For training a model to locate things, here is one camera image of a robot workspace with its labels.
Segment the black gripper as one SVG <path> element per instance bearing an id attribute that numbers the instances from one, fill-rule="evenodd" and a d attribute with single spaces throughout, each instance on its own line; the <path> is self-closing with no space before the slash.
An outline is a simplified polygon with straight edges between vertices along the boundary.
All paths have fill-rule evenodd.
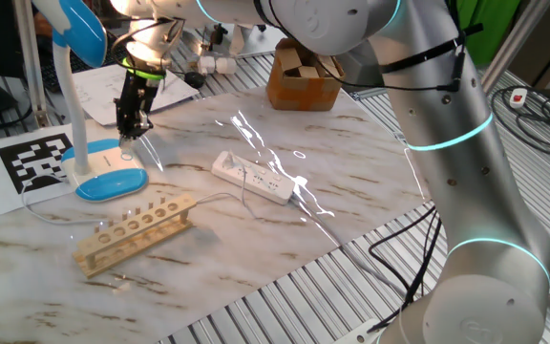
<path id="1" fill-rule="evenodd" d="M 139 139 L 154 128 L 148 114 L 151 112 L 160 82 L 161 75 L 126 73 L 120 97 L 115 99 L 119 146 Z"/>

